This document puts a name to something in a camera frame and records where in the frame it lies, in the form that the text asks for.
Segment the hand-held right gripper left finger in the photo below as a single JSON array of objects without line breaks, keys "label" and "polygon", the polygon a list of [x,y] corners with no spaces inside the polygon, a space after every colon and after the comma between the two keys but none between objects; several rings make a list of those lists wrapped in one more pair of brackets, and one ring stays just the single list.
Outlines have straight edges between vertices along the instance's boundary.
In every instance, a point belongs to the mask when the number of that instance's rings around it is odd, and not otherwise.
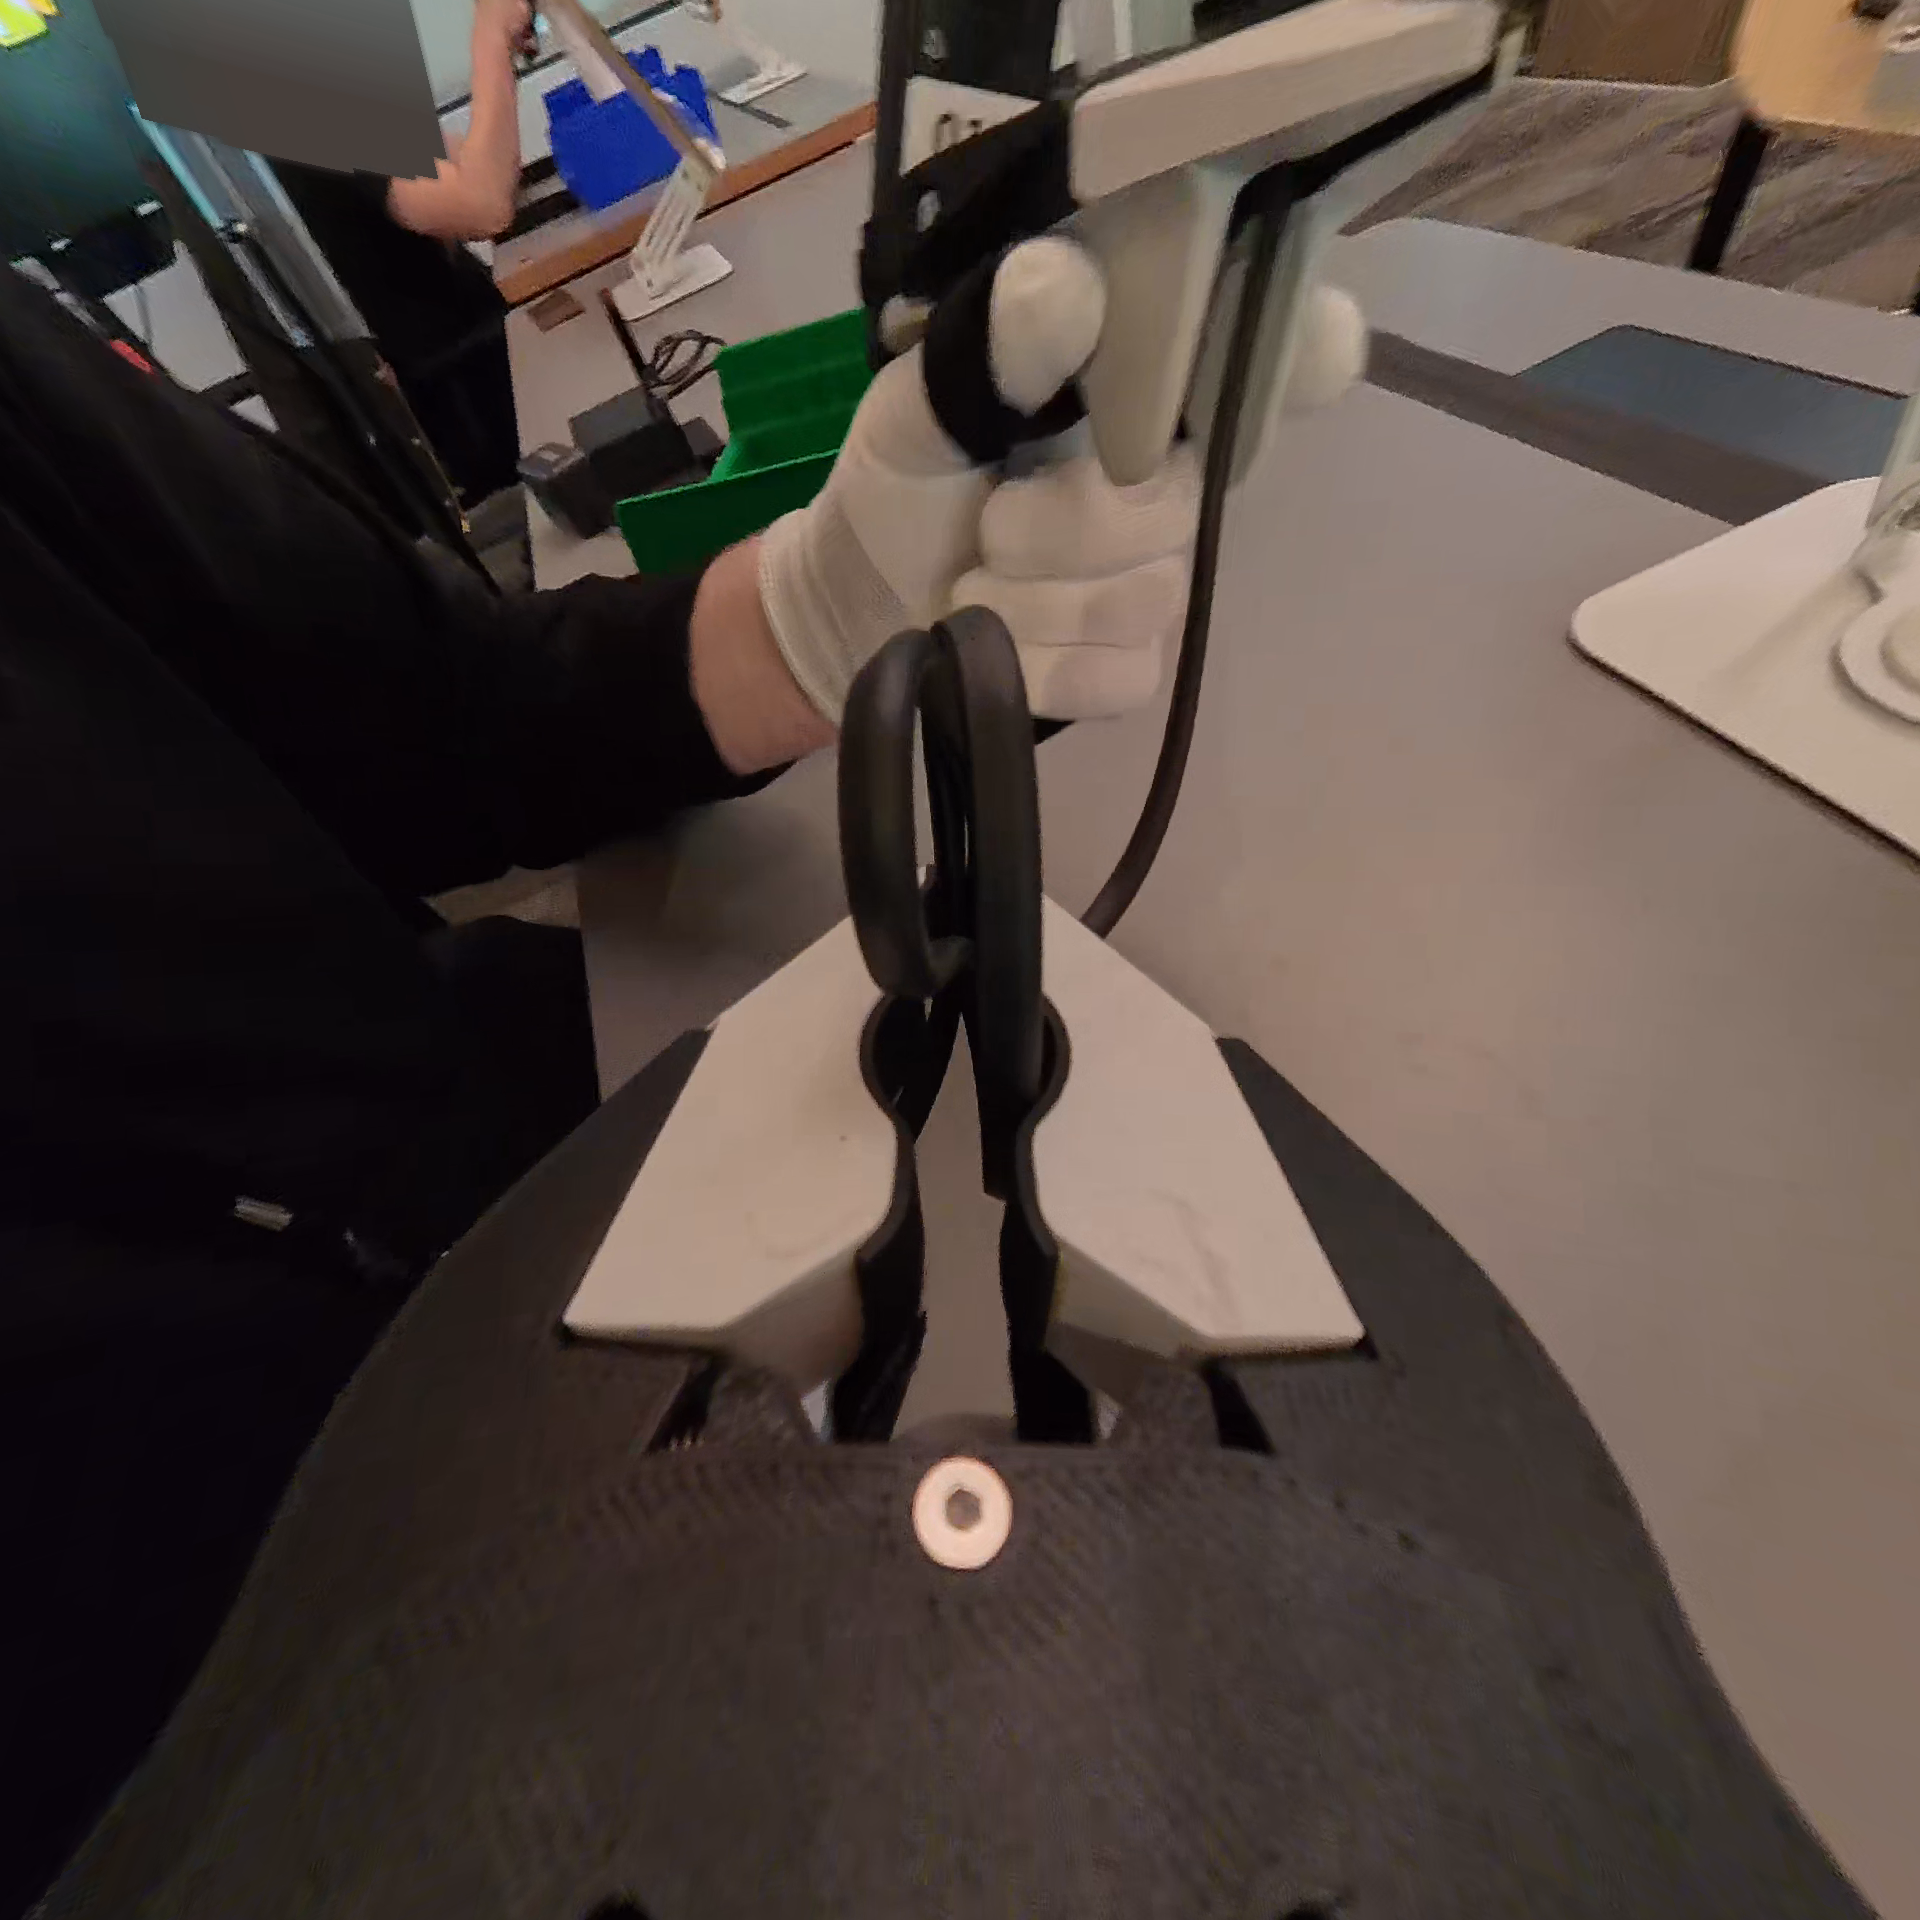
[{"label": "hand-held right gripper left finger", "polygon": [[580,1342],[759,1368],[890,1427],[925,1342],[914,1137],[868,1088],[853,921],[728,1007],[574,1287]]}]

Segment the slim metal stand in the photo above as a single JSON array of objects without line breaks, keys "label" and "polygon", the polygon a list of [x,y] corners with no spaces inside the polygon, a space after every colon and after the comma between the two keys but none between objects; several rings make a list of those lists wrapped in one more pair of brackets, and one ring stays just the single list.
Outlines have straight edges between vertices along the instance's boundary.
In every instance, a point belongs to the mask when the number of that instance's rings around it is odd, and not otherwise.
[{"label": "slim metal stand", "polygon": [[738,4],[679,4],[687,17],[726,41],[718,96],[732,108],[759,105],[807,79],[807,66],[783,54],[738,13]]}]

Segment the black electronic device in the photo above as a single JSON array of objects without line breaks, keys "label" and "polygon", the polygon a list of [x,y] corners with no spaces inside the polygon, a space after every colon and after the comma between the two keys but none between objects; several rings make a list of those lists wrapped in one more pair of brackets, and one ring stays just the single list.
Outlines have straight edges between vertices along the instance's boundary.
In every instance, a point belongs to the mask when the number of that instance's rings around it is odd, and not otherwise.
[{"label": "black electronic device", "polygon": [[653,348],[631,351],[637,381],[569,420],[566,440],[523,453],[520,484],[574,539],[615,530],[625,501],[702,484],[726,450],[707,417],[684,420],[673,406],[714,373],[714,334],[684,326]]}]

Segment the white desk stand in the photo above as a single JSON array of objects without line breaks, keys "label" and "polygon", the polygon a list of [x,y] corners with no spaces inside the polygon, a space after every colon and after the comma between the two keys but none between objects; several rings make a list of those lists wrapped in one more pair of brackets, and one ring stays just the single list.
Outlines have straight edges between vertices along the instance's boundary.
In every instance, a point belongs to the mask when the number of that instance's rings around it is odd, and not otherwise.
[{"label": "white desk stand", "polygon": [[1570,643],[1917,851],[1917,466],[1821,486],[1596,590]]}]

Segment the blue plastic bin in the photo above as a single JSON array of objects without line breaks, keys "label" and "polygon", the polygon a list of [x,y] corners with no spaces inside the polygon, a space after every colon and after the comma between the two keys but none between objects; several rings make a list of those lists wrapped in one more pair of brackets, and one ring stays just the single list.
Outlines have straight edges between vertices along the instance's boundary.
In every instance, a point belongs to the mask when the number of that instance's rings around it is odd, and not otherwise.
[{"label": "blue plastic bin", "polygon": [[[710,89],[696,66],[666,66],[655,47],[640,47],[628,61],[673,102],[687,132],[718,146]],[[550,89],[541,108],[551,164],[573,200],[589,213],[605,213],[637,195],[679,164],[679,151],[625,89],[597,102],[580,79],[573,79]]]}]

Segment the black TV screen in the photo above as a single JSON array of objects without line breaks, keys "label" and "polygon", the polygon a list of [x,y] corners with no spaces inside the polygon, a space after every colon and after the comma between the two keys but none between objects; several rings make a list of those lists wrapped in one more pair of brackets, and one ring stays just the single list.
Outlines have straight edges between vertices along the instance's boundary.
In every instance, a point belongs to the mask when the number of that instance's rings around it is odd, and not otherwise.
[{"label": "black TV screen", "polygon": [[149,204],[149,155],[96,4],[3,4],[3,258]]}]

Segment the person's left forearm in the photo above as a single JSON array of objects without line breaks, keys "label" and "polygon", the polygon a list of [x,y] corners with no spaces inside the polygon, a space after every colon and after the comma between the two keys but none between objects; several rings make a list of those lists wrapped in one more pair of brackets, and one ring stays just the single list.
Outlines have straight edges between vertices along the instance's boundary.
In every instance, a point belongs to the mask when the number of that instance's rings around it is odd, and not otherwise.
[{"label": "person's left forearm", "polygon": [[419,895],[561,867],[836,737],[762,602],[762,539],[696,577],[449,612],[419,664]]}]

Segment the green plastic bin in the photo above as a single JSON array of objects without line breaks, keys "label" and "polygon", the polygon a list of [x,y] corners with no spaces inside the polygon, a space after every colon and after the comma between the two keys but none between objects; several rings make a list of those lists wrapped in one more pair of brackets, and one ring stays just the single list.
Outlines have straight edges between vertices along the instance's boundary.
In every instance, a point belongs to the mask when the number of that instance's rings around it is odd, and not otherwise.
[{"label": "green plastic bin", "polygon": [[617,503],[617,532],[640,575],[692,575],[824,491],[874,374],[868,313],[849,306],[732,342],[714,374],[728,423],[714,465]]}]

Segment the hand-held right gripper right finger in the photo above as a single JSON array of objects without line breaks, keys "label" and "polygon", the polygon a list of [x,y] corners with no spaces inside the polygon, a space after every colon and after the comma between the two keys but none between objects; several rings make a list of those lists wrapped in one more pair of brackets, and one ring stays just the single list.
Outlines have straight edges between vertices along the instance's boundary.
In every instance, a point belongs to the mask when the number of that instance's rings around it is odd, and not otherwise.
[{"label": "hand-held right gripper right finger", "polygon": [[1025,1442],[1092,1442],[1163,1363],[1366,1340],[1226,1044],[1055,902],[996,958],[996,1196]]}]

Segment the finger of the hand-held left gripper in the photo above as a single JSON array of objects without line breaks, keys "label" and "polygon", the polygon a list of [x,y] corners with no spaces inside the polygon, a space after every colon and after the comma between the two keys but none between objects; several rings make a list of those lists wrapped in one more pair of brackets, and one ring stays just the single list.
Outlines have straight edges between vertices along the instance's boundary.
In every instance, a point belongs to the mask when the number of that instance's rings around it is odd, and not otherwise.
[{"label": "finger of the hand-held left gripper", "polygon": [[1216,159],[1295,159],[1430,105],[1497,59],[1497,4],[1308,4],[1079,96],[1079,201]]},{"label": "finger of the hand-held left gripper", "polygon": [[1379,210],[1382,200],[1403,188],[1406,181],[1475,127],[1497,91],[1500,84],[1478,89],[1447,111],[1440,111],[1438,102],[1427,102],[1434,111],[1422,111],[1416,124],[1403,132],[1391,132],[1389,122],[1379,122],[1375,127],[1339,137],[1323,154],[1328,181],[1320,187],[1320,233],[1333,238]]}]

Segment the person's left hand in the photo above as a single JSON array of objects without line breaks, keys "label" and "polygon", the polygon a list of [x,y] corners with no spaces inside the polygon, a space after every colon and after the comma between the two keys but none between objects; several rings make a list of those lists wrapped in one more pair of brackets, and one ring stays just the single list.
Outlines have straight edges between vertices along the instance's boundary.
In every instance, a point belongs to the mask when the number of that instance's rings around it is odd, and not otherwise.
[{"label": "person's left hand", "polygon": [[841,723],[890,638],[969,608],[1005,624],[1042,723],[1118,718],[1158,693],[1188,608],[1202,458],[1179,440],[1130,486],[1093,450],[1048,450],[1004,475],[1004,453],[966,450],[935,406],[961,420],[957,374],[986,374],[986,403],[1036,423],[1071,399],[1104,319],[1089,248],[1017,245],[871,378],[824,493],[762,536],[762,608],[824,723]]}]

